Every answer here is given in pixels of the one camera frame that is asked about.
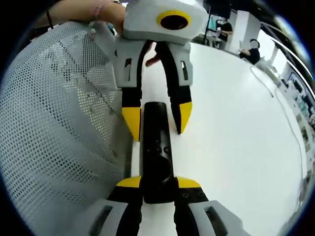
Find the white wall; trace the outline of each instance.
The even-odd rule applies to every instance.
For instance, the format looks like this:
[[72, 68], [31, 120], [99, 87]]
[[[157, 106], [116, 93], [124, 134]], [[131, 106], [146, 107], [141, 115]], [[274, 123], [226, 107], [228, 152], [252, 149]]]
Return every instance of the white wall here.
[[[234, 29], [235, 29], [236, 19], [237, 19], [237, 12], [231, 11], [230, 18], [228, 19], [228, 21], [229, 21], [230, 24], [232, 25], [233, 31], [234, 31]], [[232, 42], [232, 38], [233, 38], [233, 35], [229, 35], [229, 36], [227, 37], [227, 43], [226, 43], [226, 46], [225, 46], [225, 49], [226, 49], [226, 50], [229, 50], [230, 45], [231, 45], [231, 42]]]
[[272, 51], [272, 54], [271, 54], [271, 58], [270, 58], [270, 62], [273, 63], [276, 56], [277, 56], [277, 52], [278, 52], [278, 48], [277, 47], [274, 47], [274, 50]]
[[260, 57], [261, 58], [264, 57], [265, 60], [270, 60], [275, 48], [275, 43], [263, 30], [260, 30], [257, 39], [258, 42], [260, 43], [259, 48]]
[[242, 49], [250, 49], [250, 40], [258, 38], [260, 26], [260, 21], [249, 12], [237, 11], [233, 35], [226, 50], [236, 53], [240, 47]]
[[240, 49], [240, 41], [243, 42], [244, 40], [249, 14], [250, 13], [247, 11], [237, 11], [235, 28], [233, 29], [229, 51], [237, 52]]
[[283, 72], [281, 74], [281, 77], [285, 80], [288, 81], [289, 76], [291, 75], [291, 73], [294, 72], [294, 70], [292, 69], [292, 67], [286, 63], [283, 69]]
[[274, 50], [274, 51], [277, 51], [277, 54], [273, 60], [272, 66], [276, 68], [279, 74], [282, 74], [282, 72], [284, 71], [286, 67], [287, 59], [281, 50]]
[[253, 39], [253, 38], [257, 39], [258, 38], [260, 26], [261, 26], [260, 21], [256, 17], [254, 17], [252, 14], [249, 14], [247, 27], [246, 27], [246, 33], [245, 33], [245, 37], [244, 37], [243, 44], [242, 44], [242, 46], [245, 49], [251, 48], [251, 46], [250, 46], [250, 40], [251, 39]]

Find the bracelet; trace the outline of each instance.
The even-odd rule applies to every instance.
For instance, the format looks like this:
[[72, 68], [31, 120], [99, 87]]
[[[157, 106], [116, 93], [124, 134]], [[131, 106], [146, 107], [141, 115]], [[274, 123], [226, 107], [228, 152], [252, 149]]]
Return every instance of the bracelet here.
[[92, 13], [93, 16], [95, 17], [95, 20], [98, 20], [98, 16], [99, 16], [101, 9], [112, 2], [114, 2], [114, 0], [96, 0], [96, 6], [95, 6], [93, 13]]

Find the white perforated mesh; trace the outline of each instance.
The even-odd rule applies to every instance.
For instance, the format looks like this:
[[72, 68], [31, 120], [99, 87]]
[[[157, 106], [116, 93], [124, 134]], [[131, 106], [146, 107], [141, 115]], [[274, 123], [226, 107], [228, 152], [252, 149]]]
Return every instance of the white perforated mesh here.
[[129, 164], [121, 92], [90, 32], [69, 22], [42, 35], [1, 85], [1, 173], [36, 235], [67, 231], [75, 214], [108, 196]]

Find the desk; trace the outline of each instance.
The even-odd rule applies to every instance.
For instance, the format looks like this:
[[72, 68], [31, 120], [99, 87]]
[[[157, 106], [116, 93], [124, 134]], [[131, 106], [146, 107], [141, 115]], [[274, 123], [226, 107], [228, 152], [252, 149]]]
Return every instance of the desk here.
[[314, 171], [314, 149], [315, 149], [315, 143], [313, 141], [313, 135], [312, 135], [312, 128], [310, 127], [308, 121], [306, 120], [305, 116], [301, 113], [301, 110], [299, 108], [299, 105], [297, 102], [292, 98], [292, 95], [290, 91], [281, 83], [281, 86], [279, 87], [279, 91], [283, 94], [283, 96], [286, 98], [288, 105], [290, 106], [291, 110], [293, 111], [295, 117], [298, 119], [298, 124], [301, 130], [305, 129], [305, 132], [308, 137], [308, 141], [304, 141], [307, 157], [307, 170], [313, 172]]
[[[202, 32], [200, 33], [196, 38], [200, 38], [203, 40], [205, 36], [205, 32]], [[206, 34], [206, 39], [209, 41], [209, 46], [212, 47], [212, 43], [214, 41], [221, 41], [221, 39], [219, 39], [217, 36], [216, 36], [216, 33], [214, 32], [211, 32], [211, 31], [208, 31], [207, 34]]]
[[[301, 180], [299, 146], [281, 104], [251, 65], [233, 55], [191, 44], [190, 59], [193, 109], [182, 135], [176, 133], [162, 64], [143, 71], [142, 104], [161, 101], [168, 107], [174, 174], [198, 181], [208, 199], [240, 217], [252, 236], [274, 236], [295, 210]], [[275, 91], [259, 69], [257, 76]], [[277, 93], [303, 148], [295, 116]], [[139, 175], [139, 146], [133, 145], [133, 176]], [[142, 212], [140, 236], [177, 235], [172, 204], [144, 205]]]

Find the yellow ring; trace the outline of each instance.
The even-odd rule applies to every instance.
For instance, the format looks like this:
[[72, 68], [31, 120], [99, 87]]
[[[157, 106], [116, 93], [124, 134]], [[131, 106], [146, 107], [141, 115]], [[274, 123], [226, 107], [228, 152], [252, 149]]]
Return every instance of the yellow ring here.
[[187, 20], [187, 23], [188, 23], [187, 26], [189, 26], [189, 24], [191, 23], [191, 17], [187, 13], [179, 11], [179, 10], [170, 10], [170, 11], [165, 11], [157, 16], [157, 24], [161, 26], [162, 28], [164, 27], [161, 25], [161, 20], [167, 16], [182, 16]]

